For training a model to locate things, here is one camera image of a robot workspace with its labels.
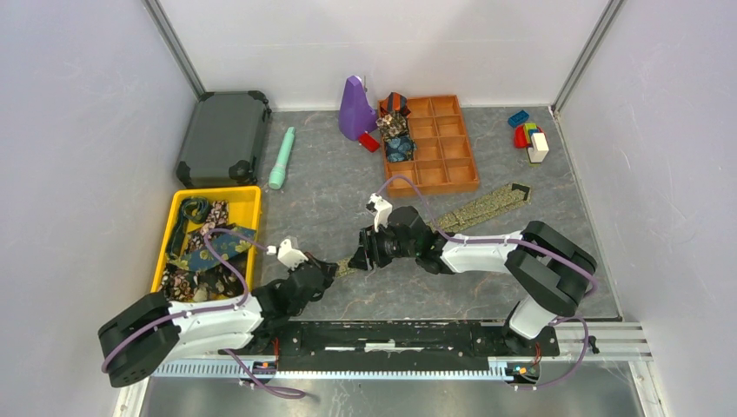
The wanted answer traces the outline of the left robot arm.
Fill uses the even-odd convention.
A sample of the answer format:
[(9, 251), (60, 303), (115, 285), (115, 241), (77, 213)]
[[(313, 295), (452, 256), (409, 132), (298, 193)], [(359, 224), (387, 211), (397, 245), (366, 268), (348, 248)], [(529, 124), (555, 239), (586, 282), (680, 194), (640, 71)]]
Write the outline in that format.
[(339, 268), (310, 256), (246, 298), (184, 303), (147, 294), (98, 329), (102, 371), (112, 387), (127, 387), (167, 361), (226, 349), (262, 354), (291, 318), (321, 300)]

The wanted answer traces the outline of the olive green leaf-pattern tie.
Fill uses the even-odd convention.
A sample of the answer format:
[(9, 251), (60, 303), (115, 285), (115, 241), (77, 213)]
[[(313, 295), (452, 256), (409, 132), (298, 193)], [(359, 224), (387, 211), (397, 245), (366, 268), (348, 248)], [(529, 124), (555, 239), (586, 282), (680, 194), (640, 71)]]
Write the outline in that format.
[(511, 182), (438, 216), (436, 221), (449, 235), (461, 233), (509, 211), (521, 208), (529, 203), (531, 190), (528, 185)]

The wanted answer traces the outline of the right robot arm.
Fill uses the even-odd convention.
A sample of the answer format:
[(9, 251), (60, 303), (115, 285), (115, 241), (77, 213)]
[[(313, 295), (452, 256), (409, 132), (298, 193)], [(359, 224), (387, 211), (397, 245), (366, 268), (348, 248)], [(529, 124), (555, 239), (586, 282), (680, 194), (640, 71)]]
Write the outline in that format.
[(399, 207), (376, 214), (373, 225), (360, 230), (358, 248), (347, 265), (372, 270), (399, 258), (412, 258), (433, 275), (512, 275), (527, 293), (501, 332), (502, 344), (512, 354), (525, 354), (554, 320), (574, 316), (597, 287), (594, 257), (540, 221), (507, 235), (468, 236), (434, 230), (416, 208)]

